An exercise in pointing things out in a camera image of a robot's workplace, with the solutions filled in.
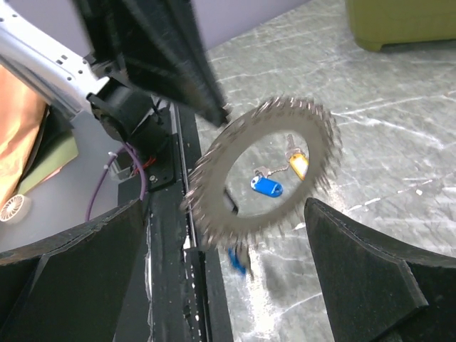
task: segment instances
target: blue object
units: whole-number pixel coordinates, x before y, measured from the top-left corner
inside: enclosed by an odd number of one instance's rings
[[[255,176],[250,182],[250,187],[254,191],[269,197],[278,197],[284,192],[284,188],[279,182],[262,176]]]
[[[228,256],[229,260],[231,261],[231,265],[233,266],[234,269],[236,269],[240,274],[245,276],[247,274],[247,269],[242,266],[241,262],[239,261],[239,258],[237,257],[237,254],[234,250],[234,248],[228,249]]]

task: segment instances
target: gray marble table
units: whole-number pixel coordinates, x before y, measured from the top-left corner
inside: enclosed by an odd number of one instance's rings
[[[271,95],[311,96],[333,111],[344,159],[316,196],[397,239],[456,257],[456,42],[361,50],[343,1],[312,0],[210,52],[234,116]],[[217,132],[199,122],[203,151]],[[250,148],[229,185],[245,214],[272,201],[252,170],[284,163],[284,134]],[[292,171],[278,175],[284,186]],[[333,341],[306,230],[273,234],[252,253],[254,280],[222,268],[235,340]]]

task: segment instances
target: green bin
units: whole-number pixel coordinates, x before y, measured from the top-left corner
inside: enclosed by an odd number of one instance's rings
[[[456,0],[346,0],[350,29],[365,50],[456,38]]]

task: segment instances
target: orange bag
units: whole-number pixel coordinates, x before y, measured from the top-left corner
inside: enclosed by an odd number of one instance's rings
[[[46,110],[46,102],[0,66],[0,208],[14,194]]]

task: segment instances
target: yellow key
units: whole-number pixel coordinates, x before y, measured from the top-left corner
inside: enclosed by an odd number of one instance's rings
[[[295,153],[290,157],[290,165],[294,172],[298,175],[300,180],[306,177],[307,169],[309,168],[309,161],[302,153]]]

